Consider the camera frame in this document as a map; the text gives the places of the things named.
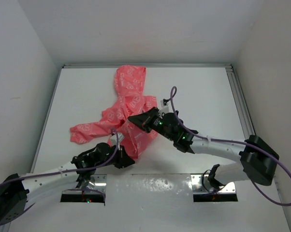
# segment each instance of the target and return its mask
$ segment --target crumpled clothing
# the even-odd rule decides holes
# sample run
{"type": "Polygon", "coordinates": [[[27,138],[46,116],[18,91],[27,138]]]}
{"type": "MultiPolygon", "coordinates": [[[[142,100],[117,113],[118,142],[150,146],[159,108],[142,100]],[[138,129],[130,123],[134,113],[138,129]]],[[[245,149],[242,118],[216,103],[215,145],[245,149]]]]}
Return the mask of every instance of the crumpled clothing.
{"type": "Polygon", "coordinates": [[[152,130],[146,133],[128,121],[131,115],[137,115],[157,107],[156,97],[143,96],[146,68],[124,65],[117,69],[114,85],[118,94],[116,103],[102,112],[99,122],[78,124],[70,128],[70,141],[77,144],[90,142],[92,139],[111,134],[111,128],[115,128],[125,137],[121,145],[125,147],[127,154],[137,159],[138,156],[157,137],[152,130]]]}

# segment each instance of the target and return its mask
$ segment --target wall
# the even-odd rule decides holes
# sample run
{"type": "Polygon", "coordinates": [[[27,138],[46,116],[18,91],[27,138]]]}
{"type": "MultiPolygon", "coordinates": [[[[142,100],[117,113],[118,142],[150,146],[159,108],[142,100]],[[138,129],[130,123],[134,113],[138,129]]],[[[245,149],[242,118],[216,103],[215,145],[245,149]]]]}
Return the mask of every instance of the wall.
{"type": "MultiPolygon", "coordinates": [[[[237,72],[257,134],[291,170],[291,0],[264,2],[237,72]]],[[[276,173],[283,201],[291,201],[291,181],[276,173]]],[[[291,225],[291,207],[286,212],[291,225]]]]}
{"type": "Polygon", "coordinates": [[[0,182],[30,170],[58,69],[15,0],[0,0],[0,182]]]}
{"type": "Polygon", "coordinates": [[[57,64],[234,62],[262,0],[19,0],[57,64]]]}

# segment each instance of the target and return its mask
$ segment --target gray wall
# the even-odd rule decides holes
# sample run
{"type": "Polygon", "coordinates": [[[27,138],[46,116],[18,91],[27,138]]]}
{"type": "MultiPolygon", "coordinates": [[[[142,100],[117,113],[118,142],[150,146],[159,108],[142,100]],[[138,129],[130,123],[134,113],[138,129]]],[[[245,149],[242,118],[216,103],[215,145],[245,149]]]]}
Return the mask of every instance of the gray wall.
{"type": "Polygon", "coordinates": [[[234,62],[262,0],[19,0],[56,64],[234,62]]]}
{"type": "MultiPolygon", "coordinates": [[[[291,0],[265,1],[237,72],[257,134],[291,170],[291,0]]],[[[282,169],[276,173],[283,200],[291,201],[291,181],[282,169]]]]}
{"type": "Polygon", "coordinates": [[[58,70],[16,0],[0,0],[0,182],[30,170],[58,70]]]}

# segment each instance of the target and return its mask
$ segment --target white table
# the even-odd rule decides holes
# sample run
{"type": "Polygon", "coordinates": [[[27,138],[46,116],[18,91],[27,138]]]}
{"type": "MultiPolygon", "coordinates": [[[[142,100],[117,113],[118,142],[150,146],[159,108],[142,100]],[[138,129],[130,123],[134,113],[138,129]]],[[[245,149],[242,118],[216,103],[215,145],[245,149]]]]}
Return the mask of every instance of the white table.
{"type": "MultiPolygon", "coordinates": [[[[84,145],[71,143],[69,128],[98,121],[101,111],[115,102],[115,71],[62,69],[34,163],[35,173],[58,167],[107,141],[103,137],[84,145]]],[[[178,87],[175,106],[189,128],[218,138],[244,139],[245,113],[242,111],[239,118],[236,107],[243,103],[235,103],[239,89],[232,85],[232,91],[225,67],[147,69],[145,95],[168,98],[174,85],[178,87]]],[[[181,153],[159,136],[134,166],[97,170],[98,174],[108,174],[105,207],[101,203],[60,203],[59,193],[33,206],[11,224],[9,232],[289,231],[282,207],[264,199],[249,181],[236,182],[238,202],[193,203],[190,174],[203,173],[217,163],[231,161],[181,153]]],[[[274,184],[263,189],[279,200],[274,184]]]]}

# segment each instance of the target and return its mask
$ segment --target red cloth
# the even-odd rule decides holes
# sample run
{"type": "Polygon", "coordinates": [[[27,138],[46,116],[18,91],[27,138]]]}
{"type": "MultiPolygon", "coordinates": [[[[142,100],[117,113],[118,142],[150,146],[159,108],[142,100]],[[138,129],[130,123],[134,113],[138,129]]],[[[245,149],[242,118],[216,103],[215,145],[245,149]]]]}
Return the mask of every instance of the red cloth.
{"type": "Polygon", "coordinates": [[[115,89],[118,93],[116,103],[102,112],[99,122],[79,124],[70,128],[70,141],[84,144],[95,137],[106,136],[114,127],[125,138],[121,145],[127,154],[136,159],[146,147],[156,138],[157,133],[145,133],[130,123],[127,118],[157,107],[156,97],[143,96],[146,68],[124,65],[117,69],[115,76],[115,89]]]}

